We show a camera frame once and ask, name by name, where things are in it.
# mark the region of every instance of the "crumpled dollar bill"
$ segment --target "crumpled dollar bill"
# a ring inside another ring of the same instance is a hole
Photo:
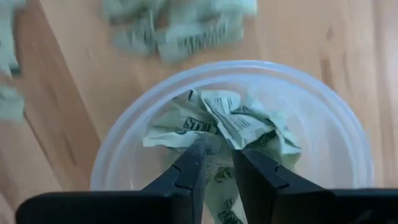
[[[148,55],[156,49],[155,21],[165,6],[166,0],[132,2],[140,2],[140,4],[134,5],[134,10],[129,13],[134,22],[122,31],[115,33],[113,45],[125,52]]]
[[[222,14],[216,23],[173,24],[157,31],[155,39],[161,59],[176,63],[195,52],[242,40],[242,14]]]
[[[300,146],[283,113],[267,111],[255,97],[229,90],[192,90],[174,99],[172,109],[156,119],[144,136],[144,146],[170,149],[173,163],[193,142],[204,138],[205,203],[215,223],[247,223],[234,176],[232,150],[257,149],[293,170]]]
[[[175,2],[170,7],[169,23],[201,22],[224,13],[255,16],[257,13],[257,0],[197,0]]]

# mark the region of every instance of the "dollar bill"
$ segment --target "dollar bill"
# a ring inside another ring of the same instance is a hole
[[[246,214],[244,213],[243,203],[241,196],[238,195],[235,203],[232,205],[231,211],[235,214],[235,216],[243,222],[243,224],[248,224],[248,220],[246,218]]]
[[[156,49],[154,13],[147,10],[135,23],[113,37],[113,45],[125,52],[147,55]]]
[[[16,88],[0,86],[0,120],[21,122],[24,120],[24,108],[24,97]]]
[[[206,185],[209,183],[209,181],[212,181],[214,179],[214,176],[217,174],[219,168],[220,168],[219,165],[205,161]]]
[[[219,167],[214,177],[211,176],[205,189],[205,204],[209,208],[215,224],[243,223],[232,211],[238,195],[234,169]]]
[[[170,24],[201,22],[223,13],[256,15],[256,0],[198,0],[170,7]]]
[[[199,50],[240,41],[243,36],[242,15],[228,14],[221,16],[215,24],[172,25],[158,31],[155,39],[161,59],[176,63]]]
[[[196,90],[190,90],[187,101],[194,106],[200,108],[201,110],[206,111],[206,106],[202,102],[199,92],[197,92]]]
[[[142,141],[145,147],[163,145],[183,152],[199,138],[210,146],[208,154],[217,154],[225,147],[210,114],[189,103],[172,101],[171,105],[168,113],[152,122]]]
[[[267,111],[263,104],[250,94],[247,94],[240,106],[231,113],[252,116],[253,118],[279,130],[287,142],[296,147],[299,146],[297,138],[289,131],[286,125],[285,114],[281,112]]]
[[[240,95],[232,91],[203,90],[201,99],[217,120],[217,127],[234,149],[244,149],[274,128],[246,114],[232,114],[240,105]]]
[[[151,10],[156,16],[166,2],[166,0],[102,0],[104,16],[110,24],[135,19],[137,14],[146,10]]]
[[[301,148],[291,144],[277,129],[264,134],[249,144],[248,148],[263,152],[290,170],[294,170],[294,165],[301,155]]]

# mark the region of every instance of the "money pile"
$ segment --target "money pile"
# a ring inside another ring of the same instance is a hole
[[[24,0],[0,0],[0,72],[7,75],[18,75],[20,72],[13,27],[15,10],[24,5]]]
[[[267,111],[248,93],[192,90],[152,122],[145,147],[166,146],[169,166],[197,139],[206,143],[205,202],[215,223],[246,223],[234,178],[232,150],[257,149],[293,169],[300,146],[282,113]]]
[[[256,15],[256,1],[103,0],[103,7],[112,25],[134,20],[115,33],[113,45],[140,55],[158,49],[164,62],[177,63],[202,49],[242,40],[243,15]],[[168,13],[169,26],[156,29],[162,12]]]

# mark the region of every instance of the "shredded money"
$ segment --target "shredded money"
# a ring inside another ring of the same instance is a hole
[[[262,103],[255,99],[255,97],[248,94],[241,102],[240,106],[231,111],[231,114],[244,114],[252,116],[258,121],[267,124],[268,126],[277,129],[285,140],[294,146],[298,146],[298,141],[294,134],[292,134],[286,125],[286,117],[280,112],[267,111]]]
[[[171,151],[183,153],[197,139],[204,139],[206,161],[218,166],[232,166],[231,148],[219,134],[215,120],[205,111],[190,103],[172,103],[172,109],[152,123],[144,136],[145,147],[167,146]]]
[[[156,41],[161,59],[176,63],[199,50],[242,40],[243,35],[243,16],[224,14],[216,24],[172,25],[158,31]]]
[[[24,108],[24,97],[15,88],[5,85],[0,86],[1,121],[23,121]]]
[[[189,94],[188,94],[188,97],[187,97],[187,101],[190,104],[200,108],[201,110],[206,111],[206,106],[203,103],[203,101],[201,100],[199,92],[197,92],[196,90],[190,90],[189,91]]]
[[[255,16],[257,0],[197,0],[175,3],[170,8],[169,23],[201,22],[224,13]]]
[[[126,52],[147,55],[156,49],[154,32],[154,13],[147,10],[133,25],[116,33],[113,44]]]
[[[248,147],[263,152],[290,170],[294,169],[301,154],[301,148],[289,142],[277,129],[264,134]]]

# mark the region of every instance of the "clear plastic bowl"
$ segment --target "clear plastic bowl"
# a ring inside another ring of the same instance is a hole
[[[283,111],[300,139],[299,175],[326,188],[372,187],[373,161],[364,131],[344,101],[322,82],[294,68],[262,61],[230,61],[180,72],[136,100],[116,121],[97,155],[91,190],[140,190],[164,171],[164,147],[145,148],[150,121],[167,102],[193,88],[251,88],[264,106]]]

